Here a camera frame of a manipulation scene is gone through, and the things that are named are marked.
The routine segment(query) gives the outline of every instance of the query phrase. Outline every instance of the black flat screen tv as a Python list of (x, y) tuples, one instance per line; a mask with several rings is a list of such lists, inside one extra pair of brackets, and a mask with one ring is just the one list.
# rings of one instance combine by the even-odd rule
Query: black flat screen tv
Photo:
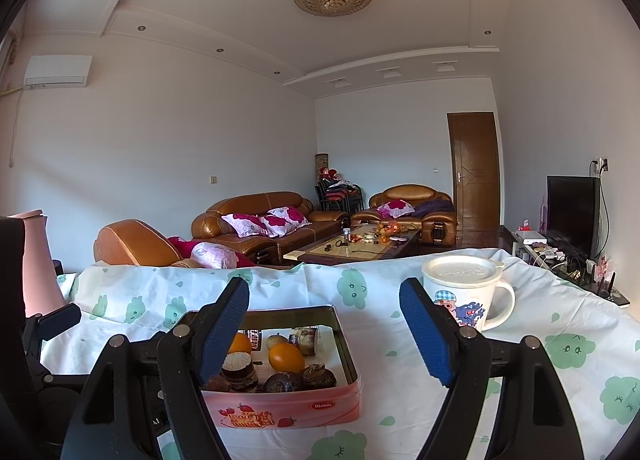
[(595, 258), (600, 223), (600, 179), (548, 176), (546, 237), (581, 259)]

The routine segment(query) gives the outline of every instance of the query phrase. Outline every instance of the ceiling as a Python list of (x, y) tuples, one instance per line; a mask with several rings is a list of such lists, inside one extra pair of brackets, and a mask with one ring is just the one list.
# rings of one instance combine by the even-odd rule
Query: ceiling
[[(350, 16), (323, 18), (293, 0), (30, 0), (27, 33), (142, 37), (321, 97), (443, 77), (433, 63), (449, 60), (457, 63), (447, 77), (490, 74), (509, 1), (372, 0)], [(396, 67), (400, 76), (379, 72)]]

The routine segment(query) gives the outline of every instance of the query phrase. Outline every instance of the pink pitcher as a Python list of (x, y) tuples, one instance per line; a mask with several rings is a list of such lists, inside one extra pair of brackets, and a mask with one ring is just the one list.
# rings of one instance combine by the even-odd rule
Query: pink pitcher
[(27, 317), (47, 314), (64, 306), (56, 271), (47, 241), (47, 217), (40, 209), (12, 215), (24, 221), (24, 258), (22, 260), (22, 293)]

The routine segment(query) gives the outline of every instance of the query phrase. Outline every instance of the mug handle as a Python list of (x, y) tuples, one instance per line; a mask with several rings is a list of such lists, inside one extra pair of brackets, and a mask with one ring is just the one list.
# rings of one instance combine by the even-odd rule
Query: mug handle
[(509, 283), (507, 283), (504, 280), (498, 280), (496, 281), (495, 286), (496, 288), (500, 286), (503, 289), (505, 289), (509, 294), (511, 294), (511, 302), (509, 303), (508, 307), (506, 307), (497, 316), (492, 317), (491, 319), (487, 319), (484, 322), (484, 326), (482, 327), (482, 330), (490, 330), (491, 328), (495, 328), (498, 325), (501, 325), (502, 323), (507, 321), (507, 318), (511, 315), (511, 312), (513, 312), (513, 307), (515, 307), (516, 305), (516, 295), (513, 291), (513, 287)]

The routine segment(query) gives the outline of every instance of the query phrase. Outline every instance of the wall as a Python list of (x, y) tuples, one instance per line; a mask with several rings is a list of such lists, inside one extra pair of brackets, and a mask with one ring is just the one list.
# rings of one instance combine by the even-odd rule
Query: wall
[(453, 195), (449, 112), (496, 112), (491, 79), (402, 83), (318, 99), (318, 150), (367, 200), (403, 183)]
[(43, 209), (65, 269), (92, 263), (98, 230), (123, 218), (188, 237), (193, 218), (229, 196), (315, 198), (311, 99), (208, 56), (116, 36), (27, 38), (7, 80), (21, 84), (31, 55), (55, 53), (94, 56), (88, 87), (24, 91), (12, 169), (18, 97), (0, 98), (0, 214)]
[(640, 31), (620, 0), (511, 0), (496, 87), (508, 228), (538, 224), (548, 174), (602, 177), (616, 286), (640, 315)]

